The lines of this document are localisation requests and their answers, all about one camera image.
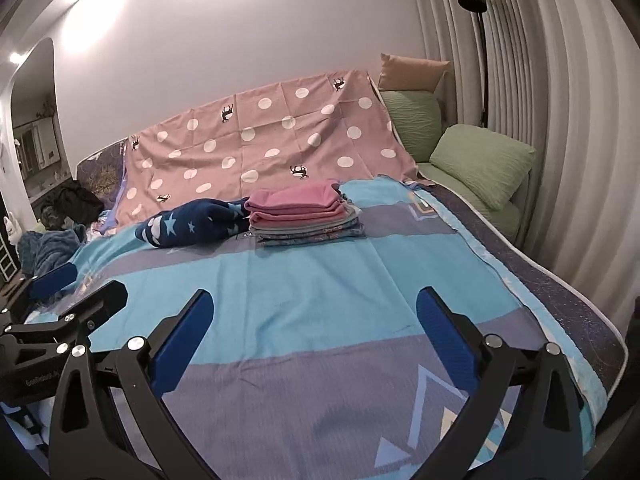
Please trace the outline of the pink small garment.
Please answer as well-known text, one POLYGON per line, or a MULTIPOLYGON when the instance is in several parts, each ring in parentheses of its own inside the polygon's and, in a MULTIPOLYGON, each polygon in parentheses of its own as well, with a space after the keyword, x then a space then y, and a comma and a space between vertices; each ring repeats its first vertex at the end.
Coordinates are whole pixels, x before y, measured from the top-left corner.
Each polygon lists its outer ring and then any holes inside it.
POLYGON ((340 184, 335 180, 303 182, 280 190, 259 190, 245 202, 250 212, 302 214, 328 211, 341 203, 340 184))

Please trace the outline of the black clothing pile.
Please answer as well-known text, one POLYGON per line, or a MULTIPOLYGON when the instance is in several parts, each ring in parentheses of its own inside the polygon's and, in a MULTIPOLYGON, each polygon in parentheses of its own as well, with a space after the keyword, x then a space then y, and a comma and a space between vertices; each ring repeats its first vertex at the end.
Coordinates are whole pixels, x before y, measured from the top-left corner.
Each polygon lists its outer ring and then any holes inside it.
POLYGON ((46 198, 40 221, 49 231, 62 230, 66 219, 88 226, 104 211, 104 203, 76 180, 68 180, 46 198))

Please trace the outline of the stack of folded clothes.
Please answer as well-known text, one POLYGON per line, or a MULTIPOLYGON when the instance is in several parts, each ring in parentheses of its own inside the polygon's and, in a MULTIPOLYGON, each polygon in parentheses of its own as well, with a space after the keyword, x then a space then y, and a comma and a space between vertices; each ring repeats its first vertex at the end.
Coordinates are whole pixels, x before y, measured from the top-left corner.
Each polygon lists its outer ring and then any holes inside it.
POLYGON ((361 209, 349 202, 342 203, 342 207, 343 212, 331 219, 312 219, 302 222, 278 221, 275 226, 256 222, 250 226, 250 232, 256 238, 256 243, 265 247, 318 244, 341 238, 363 236, 361 209))

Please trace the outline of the dark blue fuzzy blanket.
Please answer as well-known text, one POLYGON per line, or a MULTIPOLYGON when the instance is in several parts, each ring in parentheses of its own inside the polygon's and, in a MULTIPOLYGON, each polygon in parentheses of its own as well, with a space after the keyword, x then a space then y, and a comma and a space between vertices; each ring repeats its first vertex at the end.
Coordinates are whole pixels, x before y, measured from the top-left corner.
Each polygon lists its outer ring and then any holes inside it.
POLYGON ((63 231, 25 232, 17 243, 22 272, 28 278, 62 266, 86 240, 86 227, 75 224, 63 231))

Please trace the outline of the white shelf rack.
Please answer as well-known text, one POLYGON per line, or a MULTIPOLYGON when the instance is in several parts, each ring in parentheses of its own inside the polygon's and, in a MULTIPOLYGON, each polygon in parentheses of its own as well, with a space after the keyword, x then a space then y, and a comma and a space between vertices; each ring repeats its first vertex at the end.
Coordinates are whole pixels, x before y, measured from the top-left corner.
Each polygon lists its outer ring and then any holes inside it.
POLYGON ((9 284, 20 272, 21 266, 17 258, 14 247, 9 243, 8 239, 1 235, 0 246, 0 271, 1 281, 3 284, 9 284))

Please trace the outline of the navy star print garment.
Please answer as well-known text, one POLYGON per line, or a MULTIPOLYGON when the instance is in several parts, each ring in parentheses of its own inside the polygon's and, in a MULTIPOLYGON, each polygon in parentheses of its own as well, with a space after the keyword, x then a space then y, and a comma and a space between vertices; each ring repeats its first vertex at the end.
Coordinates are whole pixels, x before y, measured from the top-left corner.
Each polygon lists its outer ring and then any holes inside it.
POLYGON ((206 245, 228 240, 246 232, 250 226, 250 213, 245 202, 245 198, 234 202, 213 198, 191 200, 141 222, 134 235, 156 248, 206 245))

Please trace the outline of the dark patterned headboard pillow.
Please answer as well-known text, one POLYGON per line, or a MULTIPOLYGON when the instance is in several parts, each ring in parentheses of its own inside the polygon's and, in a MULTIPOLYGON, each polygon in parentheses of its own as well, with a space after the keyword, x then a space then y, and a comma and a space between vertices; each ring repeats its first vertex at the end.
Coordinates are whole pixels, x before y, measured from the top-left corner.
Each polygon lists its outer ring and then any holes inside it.
POLYGON ((95 195, 105 209, 113 209, 125 172, 127 141, 119 140, 86 157, 76 166, 76 180, 95 195))

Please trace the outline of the blue grey patterned bedsheet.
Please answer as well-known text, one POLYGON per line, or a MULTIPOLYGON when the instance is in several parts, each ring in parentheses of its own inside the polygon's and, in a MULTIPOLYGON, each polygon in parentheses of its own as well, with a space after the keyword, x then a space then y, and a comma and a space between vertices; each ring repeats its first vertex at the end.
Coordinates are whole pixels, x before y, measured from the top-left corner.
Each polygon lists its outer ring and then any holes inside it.
POLYGON ((145 336, 192 294, 215 317, 165 403, 194 448, 225 479, 405 479, 462 409, 416 315, 424 287, 513 347, 558 344, 586 404, 582 444, 608 396, 568 330, 434 191, 387 178, 344 186, 363 236, 259 247, 250 234, 158 249, 133 229, 74 255, 78 279, 55 306, 109 280, 126 307, 92 335, 93 350, 145 336))

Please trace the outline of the pink polka dot cloth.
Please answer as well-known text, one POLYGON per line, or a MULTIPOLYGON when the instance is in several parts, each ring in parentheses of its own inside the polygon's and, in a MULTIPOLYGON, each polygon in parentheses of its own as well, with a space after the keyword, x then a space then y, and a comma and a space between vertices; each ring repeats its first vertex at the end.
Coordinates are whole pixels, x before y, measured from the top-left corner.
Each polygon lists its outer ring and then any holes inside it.
POLYGON ((417 175, 369 75, 341 70, 235 93, 130 136, 115 218, 124 228, 197 198, 417 175))

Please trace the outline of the green pillow front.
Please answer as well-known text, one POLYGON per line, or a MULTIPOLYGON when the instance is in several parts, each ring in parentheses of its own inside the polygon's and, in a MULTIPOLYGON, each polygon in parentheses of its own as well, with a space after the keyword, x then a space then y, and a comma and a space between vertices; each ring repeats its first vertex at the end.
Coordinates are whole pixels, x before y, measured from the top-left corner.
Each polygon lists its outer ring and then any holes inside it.
POLYGON ((486 128, 457 124, 438 141, 430 164, 461 181, 488 208, 502 209, 533 169, 536 150, 486 128))

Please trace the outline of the green pillow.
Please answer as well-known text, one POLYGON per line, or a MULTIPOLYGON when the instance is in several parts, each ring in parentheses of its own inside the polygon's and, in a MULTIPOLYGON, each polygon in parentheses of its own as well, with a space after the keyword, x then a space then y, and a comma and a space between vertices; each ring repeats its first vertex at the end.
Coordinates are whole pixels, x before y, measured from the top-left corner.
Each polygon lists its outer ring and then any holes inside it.
POLYGON ((424 90, 382 91, 395 131, 416 162, 428 162, 444 133, 439 100, 424 90))
POLYGON ((533 169, 536 150, 486 128, 457 124, 438 141, 430 164, 461 181, 488 208, 502 209, 533 169))

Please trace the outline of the green pillow back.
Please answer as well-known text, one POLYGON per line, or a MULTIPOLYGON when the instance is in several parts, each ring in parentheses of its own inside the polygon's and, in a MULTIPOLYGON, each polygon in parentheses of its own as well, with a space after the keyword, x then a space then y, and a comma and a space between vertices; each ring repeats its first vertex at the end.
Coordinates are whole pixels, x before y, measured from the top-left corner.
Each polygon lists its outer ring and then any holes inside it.
POLYGON ((424 90, 382 91, 395 131, 416 162, 428 162, 444 133, 439 100, 424 90))

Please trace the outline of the tan pillow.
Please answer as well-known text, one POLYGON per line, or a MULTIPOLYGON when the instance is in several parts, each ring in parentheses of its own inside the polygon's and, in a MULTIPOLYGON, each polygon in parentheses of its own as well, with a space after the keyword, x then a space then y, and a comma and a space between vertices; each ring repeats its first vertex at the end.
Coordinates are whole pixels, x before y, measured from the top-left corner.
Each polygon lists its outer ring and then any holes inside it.
POLYGON ((428 91, 433 93, 450 69, 449 61, 407 58, 406 56, 381 54, 381 73, 378 88, 385 91, 428 91))

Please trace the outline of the white curtain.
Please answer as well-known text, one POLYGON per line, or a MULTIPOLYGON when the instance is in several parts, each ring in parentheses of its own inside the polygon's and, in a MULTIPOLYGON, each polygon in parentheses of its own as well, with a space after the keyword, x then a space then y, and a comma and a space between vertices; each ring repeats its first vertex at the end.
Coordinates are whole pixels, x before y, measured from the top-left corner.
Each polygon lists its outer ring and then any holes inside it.
POLYGON ((626 330, 639 295, 639 47, 612 0, 416 0, 459 122, 531 145, 516 241, 626 330))

